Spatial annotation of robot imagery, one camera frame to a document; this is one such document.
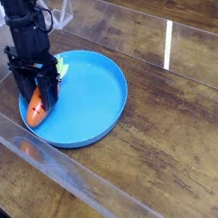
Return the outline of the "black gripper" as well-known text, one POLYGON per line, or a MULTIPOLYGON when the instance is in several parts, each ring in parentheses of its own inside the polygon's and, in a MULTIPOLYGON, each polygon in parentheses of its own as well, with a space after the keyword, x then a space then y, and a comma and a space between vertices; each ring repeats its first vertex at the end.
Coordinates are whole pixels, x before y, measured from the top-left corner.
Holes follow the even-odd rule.
POLYGON ((44 22, 11 28, 13 46, 6 46, 9 69, 14 74, 21 96, 30 102, 36 88, 46 111, 58 101, 59 76, 56 59, 49 53, 48 28, 44 22))

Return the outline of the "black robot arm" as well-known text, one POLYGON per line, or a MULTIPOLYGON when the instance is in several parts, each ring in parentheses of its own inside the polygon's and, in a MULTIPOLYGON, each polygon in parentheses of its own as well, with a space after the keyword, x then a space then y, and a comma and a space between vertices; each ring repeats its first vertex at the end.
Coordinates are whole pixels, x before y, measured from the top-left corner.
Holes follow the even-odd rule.
POLYGON ((53 29, 53 15, 38 0, 0 0, 5 23, 14 46, 6 46, 8 67, 14 74, 21 96, 30 102, 36 87, 40 89, 45 111, 58 101, 58 60, 50 54, 48 34, 53 29))

